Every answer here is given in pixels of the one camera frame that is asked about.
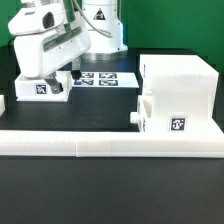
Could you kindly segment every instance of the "small knob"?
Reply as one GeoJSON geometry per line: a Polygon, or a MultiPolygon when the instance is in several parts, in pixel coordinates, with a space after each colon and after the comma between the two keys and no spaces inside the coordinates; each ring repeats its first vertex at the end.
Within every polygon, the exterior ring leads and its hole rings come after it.
{"type": "Polygon", "coordinates": [[[137,112],[131,112],[130,114],[130,122],[132,124],[138,124],[140,121],[140,116],[137,112]]]}

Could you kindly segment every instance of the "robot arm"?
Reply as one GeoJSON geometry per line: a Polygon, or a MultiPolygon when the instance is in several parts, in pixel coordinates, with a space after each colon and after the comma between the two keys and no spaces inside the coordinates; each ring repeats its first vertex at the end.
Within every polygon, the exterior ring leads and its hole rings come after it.
{"type": "Polygon", "coordinates": [[[52,92],[58,85],[55,71],[90,48],[85,22],[74,13],[72,0],[21,0],[26,4],[10,21],[17,36],[15,52],[26,79],[44,79],[52,92]]]}

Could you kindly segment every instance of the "white box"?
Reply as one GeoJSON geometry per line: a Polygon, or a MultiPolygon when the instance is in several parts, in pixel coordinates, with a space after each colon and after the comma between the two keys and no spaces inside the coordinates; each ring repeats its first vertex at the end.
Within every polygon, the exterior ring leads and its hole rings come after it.
{"type": "Polygon", "coordinates": [[[0,95],[0,116],[4,113],[4,111],[5,111],[4,96],[0,95]]]}

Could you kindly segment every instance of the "marker sticker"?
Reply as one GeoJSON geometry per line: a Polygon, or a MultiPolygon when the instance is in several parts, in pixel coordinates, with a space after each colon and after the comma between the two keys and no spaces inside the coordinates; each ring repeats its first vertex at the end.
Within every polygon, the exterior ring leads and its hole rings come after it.
{"type": "Polygon", "coordinates": [[[106,20],[102,9],[100,8],[93,18],[94,20],[106,20]]]}

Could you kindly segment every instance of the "cable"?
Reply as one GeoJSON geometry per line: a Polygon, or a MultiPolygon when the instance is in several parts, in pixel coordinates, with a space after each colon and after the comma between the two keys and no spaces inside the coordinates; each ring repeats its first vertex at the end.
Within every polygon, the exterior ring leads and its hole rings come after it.
{"type": "Polygon", "coordinates": [[[100,33],[101,35],[103,35],[105,37],[108,37],[108,38],[112,38],[113,37],[109,31],[98,29],[95,26],[93,26],[93,24],[87,19],[87,17],[84,15],[83,11],[79,7],[79,4],[78,4],[77,0],[73,0],[73,2],[75,3],[76,8],[78,9],[78,11],[82,15],[82,17],[85,19],[85,21],[93,28],[93,29],[91,29],[89,31],[94,31],[95,30],[95,31],[97,31],[98,33],[100,33]]]}

